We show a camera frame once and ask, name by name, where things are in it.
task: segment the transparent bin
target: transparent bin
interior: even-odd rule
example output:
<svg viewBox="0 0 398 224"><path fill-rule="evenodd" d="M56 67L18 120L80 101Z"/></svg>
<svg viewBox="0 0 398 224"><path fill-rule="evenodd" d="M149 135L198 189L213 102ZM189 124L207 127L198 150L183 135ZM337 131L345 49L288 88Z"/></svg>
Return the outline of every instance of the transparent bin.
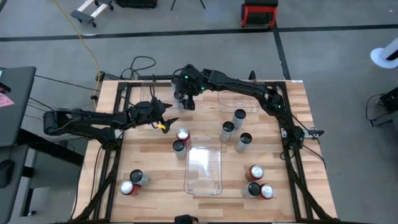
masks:
<svg viewBox="0 0 398 224"><path fill-rule="evenodd" d="M157 83L153 81L144 81L141 85L141 97L140 101L151 101L152 95L150 94L150 88L153 87L155 90L155 96L158 100L163 103L173 105L171 108L177 107L177 102L174 100L171 83Z"/></svg>
<svg viewBox="0 0 398 224"><path fill-rule="evenodd" d="M218 195L221 180L221 148L218 138L191 138L187 142L184 191L192 195Z"/></svg>
<svg viewBox="0 0 398 224"><path fill-rule="evenodd" d="M234 113L237 109L243 109L247 113L257 113L259 102L252 96L246 96L231 91L218 92L219 110L225 113Z"/></svg>

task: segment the wooden tabletop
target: wooden tabletop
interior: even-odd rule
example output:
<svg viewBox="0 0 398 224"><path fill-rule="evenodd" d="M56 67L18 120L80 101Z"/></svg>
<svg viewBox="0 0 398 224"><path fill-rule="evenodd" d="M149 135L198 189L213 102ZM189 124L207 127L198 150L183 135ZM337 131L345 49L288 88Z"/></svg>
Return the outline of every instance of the wooden tabletop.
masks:
<svg viewBox="0 0 398 224"><path fill-rule="evenodd" d="M113 112L117 85L117 81L103 83L97 111ZM304 84L286 81L286 85L293 114L306 127L313 127ZM131 103L149 100L148 92L146 89L133 87ZM172 100L171 87L157 87L155 94L164 102ZM242 102L242 97L228 92L220 95L222 103L229 106L231 103ZM193 137L218 138L221 124L230 121L233 115L224 111L237 109L220 105L218 99L217 92L205 91L194 98L195 111L179 113L177 108L168 109L164 114L165 119L179 117L168 134L162 134L159 129L153 129L151 125L125 131L114 193L112 222L173 222L175 216L183 214L193 215L203 222L295 220L285 162L279 158L282 144L278 122L261 109L257 113L247 113L241 129L233 134L230 141L222 145L222 192L219 195L206 196L190 195L184 191L185 160L178 160L172 149L176 132L179 128L187 128ZM244 99L244 104L241 106L250 106L252 99ZM247 108L247 111L255 112L256 109ZM253 142L246 152L240 154L234 150L234 145L243 132L250 133ZM306 139L304 144L320 154L320 147L316 141ZM90 201L94 164L99 147L97 141L89 142L79 181L74 217L80 214ZM309 191L325 211L335 217L335 206L322 161L306 149L301 150L301 155ZM95 192L100 179L103 156L104 151L101 150L96 168ZM242 198L241 189L248 184L244 178L244 171L253 164L263 166L265 174L258 183L268 183L273 186L275 189L273 199ZM134 169L149 174L151 183L144 187L139 195L122 195L119 191L120 183L129 179L129 174ZM302 216L305 217L302 195L299 190L297 192ZM100 217L104 216L107 196L108 192L103 197Z"/></svg>

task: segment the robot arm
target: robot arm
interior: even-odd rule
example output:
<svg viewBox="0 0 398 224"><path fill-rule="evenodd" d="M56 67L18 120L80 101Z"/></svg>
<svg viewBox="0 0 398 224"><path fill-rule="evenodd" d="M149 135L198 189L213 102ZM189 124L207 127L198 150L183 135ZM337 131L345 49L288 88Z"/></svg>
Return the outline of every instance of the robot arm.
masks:
<svg viewBox="0 0 398 224"><path fill-rule="evenodd" d="M151 102L143 101L128 110L115 114L96 113L91 111L54 110L43 115L44 133L51 136L74 134L88 139L97 139L103 149L115 150L120 146L116 139L115 130L127 130L137 126L160 123L164 126L163 133L170 130L170 125L178 118L164 121L163 113L172 105L163 103L156 97ZM109 127L95 128L92 124Z"/></svg>
<svg viewBox="0 0 398 224"><path fill-rule="evenodd" d="M193 65L186 65L172 79L176 92L184 95L182 104L186 110L194 110L193 96L198 96L205 90L229 90L258 100L261 108L269 115L275 116L279 124L286 130L285 145L301 149L304 141L304 132L294 125L291 114L286 110L284 99L275 90L267 88L261 83L245 82L227 77L216 70L204 69L199 72Z"/></svg>

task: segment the yellow cable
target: yellow cable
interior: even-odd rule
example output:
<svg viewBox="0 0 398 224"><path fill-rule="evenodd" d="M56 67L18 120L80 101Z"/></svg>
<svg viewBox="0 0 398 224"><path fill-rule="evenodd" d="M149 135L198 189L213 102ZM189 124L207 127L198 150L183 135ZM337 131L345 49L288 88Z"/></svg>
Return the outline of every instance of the yellow cable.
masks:
<svg viewBox="0 0 398 224"><path fill-rule="evenodd" d="M55 5L58 7L58 9L62 12L62 14L65 16L65 18L68 19L70 25L72 25L73 29L76 31L77 36L79 36L79 39L81 41L81 43L85 46L85 48L89 51L89 53L91 54L91 56L93 57L95 64L97 66L98 69L98 77L97 77L97 85L95 86L95 91L94 91L94 95L96 95L96 92L98 90L98 85L100 84L100 75L101 75L101 69L100 69L100 65L98 64L97 59L95 58L94 54L92 53L92 51L87 47L87 45L85 44L85 41L83 40L83 38L81 38L81 35L79 33L79 31L77 31L75 25L73 25L73 22L69 19L69 17L65 14L65 12L63 11L63 9L61 8L61 6L58 4L57 0L53 0ZM95 100L93 100L94 103L94 108L97 109L97 105L95 104Z"/></svg>

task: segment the metal stand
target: metal stand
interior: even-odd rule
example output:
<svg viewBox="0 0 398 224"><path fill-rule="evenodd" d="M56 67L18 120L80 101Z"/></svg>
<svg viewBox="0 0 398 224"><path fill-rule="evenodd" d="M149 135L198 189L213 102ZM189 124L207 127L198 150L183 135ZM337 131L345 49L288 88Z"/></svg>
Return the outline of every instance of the metal stand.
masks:
<svg viewBox="0 0 398 224"><path fill-rule="evenodd" d="M203 8L206 9L206 6L205 6L205 4L203 3L202 0L200 0L200 3L201 3L201 5L203 6ZM173 1L172 8L170 9L171 11L173 11L174 4L175 4L175 0Z"/></svg>

